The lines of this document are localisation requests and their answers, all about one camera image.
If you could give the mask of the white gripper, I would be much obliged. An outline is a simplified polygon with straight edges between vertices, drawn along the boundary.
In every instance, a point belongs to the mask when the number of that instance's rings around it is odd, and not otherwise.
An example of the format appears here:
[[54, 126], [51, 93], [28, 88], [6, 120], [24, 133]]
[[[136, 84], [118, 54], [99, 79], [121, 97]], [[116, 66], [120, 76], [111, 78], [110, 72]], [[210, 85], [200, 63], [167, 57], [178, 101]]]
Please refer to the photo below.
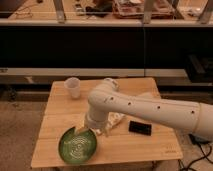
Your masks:
[[83, 133], [85, 131], [89, 129], [96, 129], [99, 130], [100, 132], [104, 132], [105, 136], [109, 136], [109, 131], [105, 130], [106, 126], [107, 126], [108, 120], [101, 120], [101, 121], [97, 121], [95, 119], [92, 119], [91, 116], [89, 114], [85, 115], [85, 119], [84, 119], [84, 126], [85, 127], [81, 127], [79, 129], [77, 129], [75, 131], [75, 135], [78, 135], [80, 133]]

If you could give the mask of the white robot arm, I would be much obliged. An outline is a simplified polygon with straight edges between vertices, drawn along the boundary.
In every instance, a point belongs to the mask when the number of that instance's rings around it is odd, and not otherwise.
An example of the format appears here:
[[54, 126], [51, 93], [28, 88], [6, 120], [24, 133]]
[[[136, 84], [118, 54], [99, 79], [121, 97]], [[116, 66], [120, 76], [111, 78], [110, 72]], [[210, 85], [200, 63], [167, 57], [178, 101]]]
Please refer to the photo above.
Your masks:
[[90, 129], [105, 129], [109, 113], [115, 112], [213, 141], [213, 105], [122, 94], [118, 83], [110, 78], [90, 91], [88, 104], [84, 125]]

